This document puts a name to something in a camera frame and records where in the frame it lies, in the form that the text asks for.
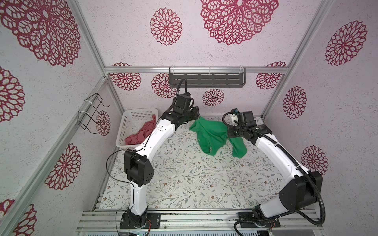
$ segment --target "black cable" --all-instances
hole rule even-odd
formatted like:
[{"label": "black cable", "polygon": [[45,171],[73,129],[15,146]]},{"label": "black cable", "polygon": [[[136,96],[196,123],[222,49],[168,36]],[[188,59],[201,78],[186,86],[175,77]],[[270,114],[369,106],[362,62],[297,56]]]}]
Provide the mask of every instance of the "black cable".
[{"label": "black cable", "polygon": [[[291,156],[291,154],[286,151],[286,149],[281,146],[280,144],[278,144],[274,139],[270,138],[269,136],[255,130],[255,129],[252,129],[252,128],[248,128],[248,127],[244,127],[244,126],[233,126],[233,125],[230,125],[228,123],[226,123],[225,121],[225,117],[226,115],[230,115],[230,114],[234,114],[234,115],[237,115],[237,113],[235,112],[227,112],[226,114],[223,115],[222,117],[222,122],[228,126],[228,127],[233,127],[233,128],[239,128],[239,129],[243,129],[243,130],[249,130],[253,133],[256,133],[258,135],[261,135],[262,137],[268,139],[269,141],[271,141],[274,145],[276,145],[283,153],[285,153],[285,155],[291,160],[291,162],[296,166],[296,168],[301,172],[301,174],[305,177],[305,179],[307,180],[307,182],[310,184],[311,188],[313,189],[314,191],[314,194],[318,200],[318,203],[319,203],[319,208],[320,208],[320,217],[319,217],[319,220],[318,221],[314,221],[312,220],[311,218],[309,218],[305,213],[301,212],[300,210],[295,210],[294,212],[300,214],[301,216],[303,216],[306,220],[308,220],[310,223],[314,224],[314,225],[322,225],[324,222],[325,222],[325,206],[324,206],[324,202],[323,202],[323,199],[322,199],[322,196],[320,195],[320,192],[318,190],[318,188],[316,187],[315,183],[313,182],[313,180],[311,179],[310,176],[308,176],[308,174],[300,167],[300,165],[298,164],[298,162]],[[239,231],[237,231],[236,229],[236,225],[237,224],[240,224],[241,222],[247,222],[247,223],[254,223],[254,222],[260,222],[260,221],[266,221],[266,220],[269,220],[270,218],[267,218],[267,219],[264,219],[264,220],[255,220],[255,221],[237,221],[234,225],[234,228],[236,230],[236,232],[239,234],[239,235],[242,235],[239,233]]]},{"label": "black cable", "polygon": [[131,209],[134,207],[134,197],[135,197],[135,186],[134,186],[134,184],[131,183],[131,182],[128,182],[128,181],[123,181],[123,180],[120,180],[120,179],[116,179],[116,178],[114,178],[113,176],[110,175],[109,170],[108,170],[108,161],[109,161],[110,157],[111,157],[112,155],[114,155],[115,153],[119,152],[119,151],[124,151],[124,150],[123,150],[123,149],[120,149],[120,150],[115,151],[115,152],[113,152],[112,154],[110,154],[110,156],[109,156],[108,159],[106,160],[105,169],[106,169],[106,172],[108,173],[108,175],[109,175],[110,178],[112,178],[112,179],[114,179],[114,180],[116,180],[116,181],[119,181],[119,182],[124,182],[124,183],[131,184],[131,185],[133,186],[133,205],[132,205],[131,208],[130,208],[130,210],[131,210]]},{"label": "black cable", "polygon": [[116,211],[116,219],[115,219],[115,222],[116,222],[116,230],[117,230],[117,234],[118,234],[118,236],[120,236],[120,235],[119,235],[119,232],[118,232],[118,229],[117,229],[117,212],[118,212],[118,211],[123,211],[123,212],[125,212],[125,210],[118,209],[118,210]]},{"label": "black cable", "polygon": [[192,109],[192,107],[193,107],[193,105],[194,105],[194,99],[191,98],[191,100],[192,100],[192,104],[190,105],[189,109]]},{"label": "black cable", "polygon": [[179,91],[180,91],[181,84],[182,84],[183,82],[185,82],[185,93],[184,93],[184,95],[186,95],[186,92],[187,92],[187,90],[188,90],[188,83],[187,83],[186,79],[181,79],[180,82],[178,83],[178,86],[177,86],[176,97],[178,96],[178,93],[179,93]]},{"label": "black cable", "polygon": [[273,219],[276,219],[278,217],[281,217],[281,216],[287,216],[287,215],[290,215],[290,214],[293,214],[294,212],[293,211],[287,211],[285,213],[282,213],[282,214],[278,214],[278,215],[275,215],[275,216],[272,216],[272,217],[269,217],[269,218],[265,218],[265,219],[262,219],[262,220],[253,220],[253,221],[237,221],[235,222],[234,224],[234,230],[237,232],[237,234],[239,236],[244,236],[242,235],[239,230],[236,228],[236,226],[240,223],[256,223],[256,222],[261,222],[261,221],[270,221],[270,220],[273,220]]}]

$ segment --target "pink cloth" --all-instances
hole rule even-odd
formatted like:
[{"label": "pink cloth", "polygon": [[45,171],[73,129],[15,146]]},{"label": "pink cloth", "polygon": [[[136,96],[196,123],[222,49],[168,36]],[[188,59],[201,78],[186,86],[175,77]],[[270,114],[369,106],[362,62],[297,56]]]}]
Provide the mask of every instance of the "pink cloth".
[{"label": "pink cloth", "polygon": [[152,115],[152,120],[144,123],[143,127],[136,134],[125,138],[126,145],[141,144],[155,129],[156,115]]}]

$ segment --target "laundry basket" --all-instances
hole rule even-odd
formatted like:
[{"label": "laundry basket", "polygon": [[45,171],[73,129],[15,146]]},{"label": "laundry basket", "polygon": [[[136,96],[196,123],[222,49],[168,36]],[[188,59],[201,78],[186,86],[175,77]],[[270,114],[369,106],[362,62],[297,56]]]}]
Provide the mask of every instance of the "laundry basket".
[{"label": "laundry basket", "polygon": [[125,138],[131,134],[136,134],[144,123],[152,120],[152,115],[156,115],[156,120],[158,119],[158,110],[156,108],[132,109],[123,112],[121,124],[118,130],[116,146],[119,148],[139,146],[139,144],[126,145]]}]

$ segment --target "white patterned mat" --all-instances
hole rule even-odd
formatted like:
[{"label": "white patterned mat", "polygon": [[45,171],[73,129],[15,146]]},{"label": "white patterned mat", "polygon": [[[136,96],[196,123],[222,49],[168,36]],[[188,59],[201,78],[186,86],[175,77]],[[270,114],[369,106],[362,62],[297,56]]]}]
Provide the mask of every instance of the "white patterned mat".
[{"label": "white patterned mat", "polygon": [[[210,156],[201,151],[197,134],[189,131],[191,124],[180,126],[155,154],[155,173],[147,186],[149,208],[251,208],[278,195],[282,176],[251,142],[244,139],[248,152],[241,159],[232,157],[229,141]],[[111,174],[127,181],[123,153],[118,153]],[[110,178],[99,208],[125,209],[129,198],[129,184]]]}]

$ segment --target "red flower pattern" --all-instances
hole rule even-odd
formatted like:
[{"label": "red flower pattern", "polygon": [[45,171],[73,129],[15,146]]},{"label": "red flower pattern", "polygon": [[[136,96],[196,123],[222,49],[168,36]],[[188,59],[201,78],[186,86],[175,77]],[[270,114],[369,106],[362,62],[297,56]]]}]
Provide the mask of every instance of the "red flower pattern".
[{"label": "red flower pattern", "polygon": [[45,184],[49,188],[63,190],[73,183],[80,171],[80,165],[80,152],[76,146],[70,143],[46,178]]},{"label": "red flower pattern", "polygon": [[[268,64],[267,66],[287,66],[287,64],[285,62],[273,62]],[[262,89],[274,88],[280,80],[281,76],[281,73],[259,73],[256,77],[256,84],[259,88]]]},{"label": "red flower pattern", "polygon": [[34,209],[34,204],[30,204],[28,211],[22,216],[21,221],[13,230],[13,236],[30,236],[34,232],[34,227],[37,223],[37,211]]},{"label": "red flower pattern", "polygon": [[0,123],[17,116],[25,104],[19,80],[0,67]]},{"label": "red flower pattern", "polygon": [[219,43],[241,44],[271,20],[278,0],[201,0],[201,16],[210,37]]},{"label": "red flower pattern", "polygon": [[169,74],[160,73],[155,75],[151,81],[152,90],[160,97],[173,97],[176,94],[176,89],[169,86]]},{"label": "red flower pattern", "polygon": [[283,100],[283,111],[290,119],[298,118],[305,111],[306,93],[299,86],[294,86],[286,93]]},{"label": "red flower pattern", "polygon": [[96,117],[96,128],[101,136],[106,136],[110,131],[110,118],[106,111],[100,111]]},{"label": "red flower pattern", "polygon": [[0,16],[38,59],[65,67],[78,57],[79,29],[66,1],[0,0]]},{"label": "red flower pattern", "polygon": [[308,146],[302,152],[302,164],[311,171],[325,174],[328,170],[328,159],[323,150],[316,146]]},{"label": "red flower pattern", "polygon": [[223,101],[224,98],[225,95],[220,89],[212,88],[203,94],[202,101],[208,106],[217,106]]},{"label": "red flower pattern", "polygon": [[[112,66],[130,66],[127,63],[117,62]],[[135,90],[141,85],[139,73],[111,73],[113,83],[124,90]]]},{"label": "red flower pattern", "polygon": [[355,57],[366,41],[366,25],[360,21],[343,25],[332,35],[325,49],[328,64],[342,65]]},{"label": "red flower pattern", "polygon": [[153,37],[162,45],[172,45],[180,39],[182,27],[180,18],[171,9],[160,8],[150,20]]},{"label": "red flower pattern", "polygon": [[0,220],[3,218],[9,207],[14,203],[14,199],[7,199],[0,203]]}]

